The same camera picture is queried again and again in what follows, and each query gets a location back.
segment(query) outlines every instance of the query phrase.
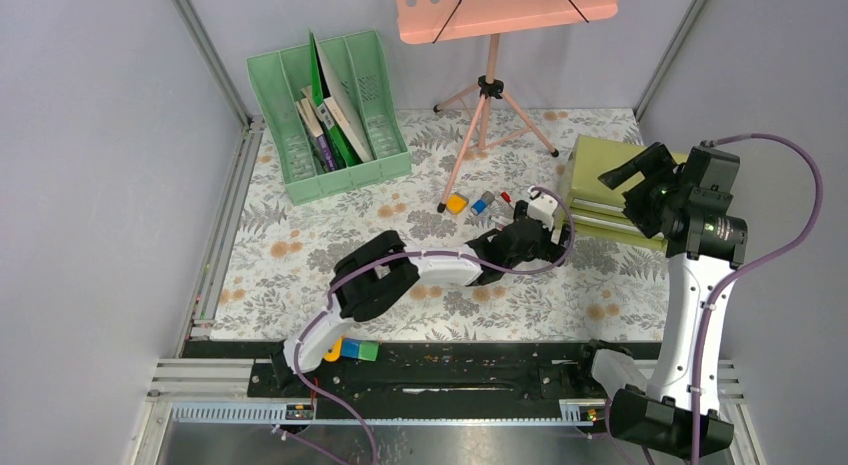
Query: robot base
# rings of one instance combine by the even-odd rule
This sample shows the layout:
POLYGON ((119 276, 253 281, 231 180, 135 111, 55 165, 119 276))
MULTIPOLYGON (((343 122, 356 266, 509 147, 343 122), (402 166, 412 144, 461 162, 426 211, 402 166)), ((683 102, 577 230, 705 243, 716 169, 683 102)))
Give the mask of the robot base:
MULTIPOLYGON (((615 438, 684 460, 692 454, 692 412, 651 400, 637 390, 621 389, 615 394, 609 425, 615 438)), ((715 414, 701 415, 700 456, 724 450, 732 441, 732 424, 715 414)))

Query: black clamp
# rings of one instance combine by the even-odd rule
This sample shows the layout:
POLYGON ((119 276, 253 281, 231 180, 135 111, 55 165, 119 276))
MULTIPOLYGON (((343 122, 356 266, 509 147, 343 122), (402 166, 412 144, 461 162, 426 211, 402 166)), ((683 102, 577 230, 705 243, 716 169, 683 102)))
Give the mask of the black clamp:
POLYGON ((482 75, 477 79, 477 85, 480 85, 480 95, 485 95, 488 98, 497 98, 500 100, 503 98, 501 93, 503 93, 503 82, 500 80, 495 80, 492 83, 486 83, 486 76, 482 75))

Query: stack of books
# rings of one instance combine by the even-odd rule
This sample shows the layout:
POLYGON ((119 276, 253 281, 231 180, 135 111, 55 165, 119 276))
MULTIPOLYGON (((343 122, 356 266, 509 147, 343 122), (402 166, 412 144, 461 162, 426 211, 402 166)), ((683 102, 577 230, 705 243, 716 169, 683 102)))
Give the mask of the stack of books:
POLYGON ((326 173, 374 160, 356 107, 312 32, 309 49, 312 84, 301 89, 295 108, 316 162, 326 173))
MULTIPOLYGON (((629 143, 580 136, 568 158, 558 187, 561 197, 574 216, 578 235, 604 238, 653 250, 665 250, 662 234, 648 238, 624 216, 623 192, 642 180, 636 174, 615 190, 608 189, 598 176, 624 164, 638 155, 644 147, 629 143)), ((686 154, 672 153, 677 163, 686 161, 686 154)), ((559 219, 565 220, 560 213, 559 219)))

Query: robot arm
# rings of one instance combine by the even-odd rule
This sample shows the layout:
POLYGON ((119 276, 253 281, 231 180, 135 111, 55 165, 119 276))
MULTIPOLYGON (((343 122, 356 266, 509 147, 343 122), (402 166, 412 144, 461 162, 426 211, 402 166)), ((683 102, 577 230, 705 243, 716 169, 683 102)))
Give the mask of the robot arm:
POLYGON ((288 339, 283 353, 289 368, 295 359, 303 373, 318 368, 324 354, 355 323, 373 320, 385 313, 417 283, 426 285, 478 286, 503 277, 504 269, 535 259, 555 262, 565 252, 568 238, 562 231, 554 242, 554 212, 557 202, 546 194, 535 192, 531 201, 518 201, 513 222, 502 230, 491 230, 478 238, 450 250, 407 246, 397 232, 381 233, 370 242, 340 260, 335 267, 334 285, 362 267, 380 259, 398 255, 384 267, 376 267, 351 280, 346 280, 331 295, 329 310, 319 312, 298 334, 288 339), (300 343, 299 356, 295 346, 300 343))
POLYGON ((645 179, 624 192, 625 215, 648 237, 662 232, 669 259, 669 306, 654 373, 646 380, 621 347, 592 342, 581 368, 612 398, 606 417, 616 438, 688 458, 694 420, 701 422, 701 455, 727 448, 733 426, 719 419, 718 354, 732 284, 711 309, 704 348, 697 334, 713 289, 742 264, 747 226, 726 211, 732 200, 736 156, 703 147, 685 164, 674 163, 656 143, 621 167, 599 177, 616 188, 641 172, 645 179), (700 383, 693 369, 702 359, 700 383), (692 416, 693 387, 700 413, 692 416))

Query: music stand tripod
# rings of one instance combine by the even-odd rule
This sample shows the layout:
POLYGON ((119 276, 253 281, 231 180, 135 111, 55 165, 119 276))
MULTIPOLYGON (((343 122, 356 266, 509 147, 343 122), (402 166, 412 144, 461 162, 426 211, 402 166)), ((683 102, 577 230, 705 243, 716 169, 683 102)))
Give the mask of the music stand tripod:
POLYGON ((471 117, 471 124, 468 126, 468 132, 465 134, 465 139, 462 141, 462 148, 459 150, 459 155, 456 157, 456 163, 453 166, 453 171, 451 172, 451 176, 448 179, 448 184, 445 187, 445 192, 442 194, 442 199, 439 202, 439 206, 436 210, 439 213, 445 211, 445 207, 447 206, 448 198, 450 197, 451 189, 453 189, 453 184, 456 181, 456 176, 459 174, 459 169, 462 167, 462 160, 465 157, 465 152, 468 150, 468 146, 471 143, 471 136, 474 134, 474 129, 477 127, 477 122, 480 122, 480 130, 478 132, 478 142, 477 147, 480 150, 486 150, 492 148, 496 145, 499 145, 507 140, 512 140, 515 137, 523 135, 527 132, 533 132, 539 137, 539 140, 547 147, 548 151, 552 156, 558 157, 559 151, 554 147, 554 145, 550 142, 550 140, 542 134, 542 131, 539 130, 539 127, 533 122, 532 119, 527 115, 527 113, 515 102, 515 100, 510 96, 509 93, 504 91, 504 83, 501 80, 495 79, 495 66, 498 61, 498 46, 500 44, 501 34, 494 33, 489 36, 489 61, 486 65, 486 74, 477 79, 477 83, 471 85, 465 90, 457 93, 451 98, 445 100, 444 102, 433 107, 433 111, 439 113, 444 110, 448 105, 461 100, 462 97, 468 95, 474 90, 480 90, 480 99, 477 102, 477 108, 474 109, 474 115, 471 117), (506 137, 503 137, 499 140, 495 140, 492 143, 486 144, 486 131, 489 126, 489 112, 491 110, 491 101, 493 99, 500 100, 503 98, 506 100, 506 103, 515 110, 515 113, 524 120, 524 123, 527 125, 526 127, 515 131, 506 137))

